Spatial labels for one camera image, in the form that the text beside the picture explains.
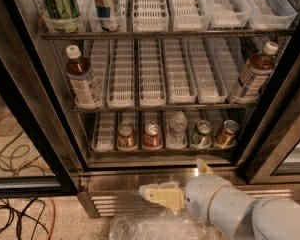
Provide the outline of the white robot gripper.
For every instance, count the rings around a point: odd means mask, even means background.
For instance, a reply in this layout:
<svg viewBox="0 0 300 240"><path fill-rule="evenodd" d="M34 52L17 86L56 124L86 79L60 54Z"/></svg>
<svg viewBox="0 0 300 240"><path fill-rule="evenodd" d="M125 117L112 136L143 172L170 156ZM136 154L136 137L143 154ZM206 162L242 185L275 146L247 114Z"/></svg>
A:
<svg viewBox="0 0 300 240"><path fill-rule="evenodd" d="M213 174L204 160L197 159L196 165L200 176L186 184L185 204L178 182L142 185L140 195L146 201L175 211L186 205L193 218L214 226L228 240L255 240L252 210L256 199Z"/></svg>

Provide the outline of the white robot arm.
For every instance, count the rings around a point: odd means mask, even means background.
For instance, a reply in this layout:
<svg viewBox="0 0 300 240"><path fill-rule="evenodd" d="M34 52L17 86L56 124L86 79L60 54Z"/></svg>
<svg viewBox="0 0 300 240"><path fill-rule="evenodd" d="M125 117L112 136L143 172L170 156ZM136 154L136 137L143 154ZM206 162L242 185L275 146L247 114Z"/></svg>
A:
<svg viewBox="0 0 300 240"><path fill-rule="evenodd" d="M280 197L256 199L215 174L201 159L184 189L177 182L139 187L142 198L171 210L185 209L227 240L300 240L300 204Z"/></svg>

